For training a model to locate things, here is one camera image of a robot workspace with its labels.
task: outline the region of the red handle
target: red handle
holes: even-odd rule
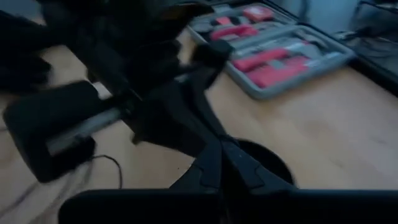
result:
[[[286,49],[274,49],[259,53],[255,56],[233,60],[232,64],[242,72],[248,72],[257,66],[262,65],[264,62],[275,60],[278,58],[282,58],[288,56],[289,51]]]
[[[230,27],[230,28],[216,30],[211,33],[210,38],[212,40],[218,40],[218,39],[220,39],[226,35],[230,35],[230,34],[235,34],[240,37],[251,36],[251,35],[257,35],[258,30],[256,30],[255,28],[253,28],[253,26],[251,26],[249,24],[243,24],[240,26],[234,26],[234,27]]]
[[[285,62],[285,68],[276,69],[272,66],[265,66],[246,75],[260,88],[266,88],[277,83],[284,82],[296,75],[306,71],[308,67],[305,62],[306,57],[295,57]]]

